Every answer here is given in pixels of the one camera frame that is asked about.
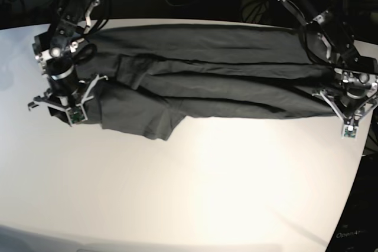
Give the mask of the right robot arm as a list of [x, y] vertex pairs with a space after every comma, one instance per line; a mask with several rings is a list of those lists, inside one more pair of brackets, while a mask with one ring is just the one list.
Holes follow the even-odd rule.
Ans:
[[32, 45], [41, 75], [47, 80], [48, 89], [28, 104], [32, 110], [45, 106], [69, 126], [88, 120], [85, 105], [94, 98], [93, 89], [107, 76], [94, 74], [80, 79], [77, 66], [91, 60], [97, 47], [86, 42], [88, 36], [98, 31], [91, 14], [101, 0], [59, 0], [57, 16], [48, 30], [35, 36]]

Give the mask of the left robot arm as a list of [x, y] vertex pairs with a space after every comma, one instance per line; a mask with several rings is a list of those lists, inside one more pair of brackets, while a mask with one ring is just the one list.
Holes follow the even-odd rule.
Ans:
[[[377, 60], [362, 56], [348, 26], [333, 11], [331, 0], [277, 0], [301, 23], [300, 41], [308, 58], [329, 66], [334, 82], [313, 92], [343, 121], [342, 136], [356, 137], [359, 123], [377, 107]], [[309, 47], [307, 28], [314, 24], [325, 46], [325, 59]]]

